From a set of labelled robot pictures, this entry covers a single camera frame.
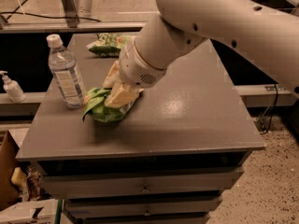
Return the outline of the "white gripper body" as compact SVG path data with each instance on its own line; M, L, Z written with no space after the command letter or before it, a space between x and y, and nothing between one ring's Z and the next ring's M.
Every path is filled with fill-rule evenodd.
M166 71L153 68L143 60L136 49L135 37L132 36L121 50L119 73L122 82L148 89L160 81Z

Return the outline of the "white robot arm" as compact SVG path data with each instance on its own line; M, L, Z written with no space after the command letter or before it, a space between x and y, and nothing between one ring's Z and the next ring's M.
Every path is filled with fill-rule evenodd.
M299 89L299 17L251 0L156 0L158 12L131 37L104 85L105 106L130 104L177 58L211 38L234 50L293 95Z

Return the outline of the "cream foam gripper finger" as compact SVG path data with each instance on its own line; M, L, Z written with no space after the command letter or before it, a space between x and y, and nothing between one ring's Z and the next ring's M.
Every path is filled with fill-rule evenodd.
M124 82L116 82L110 95L106 98L104 105L106 107L120 108L130 104L139 97L140 88Z
M119 62L115 61L110 67L110 70L103 82L102 87L105 89L111 89L119 79L120 79Z

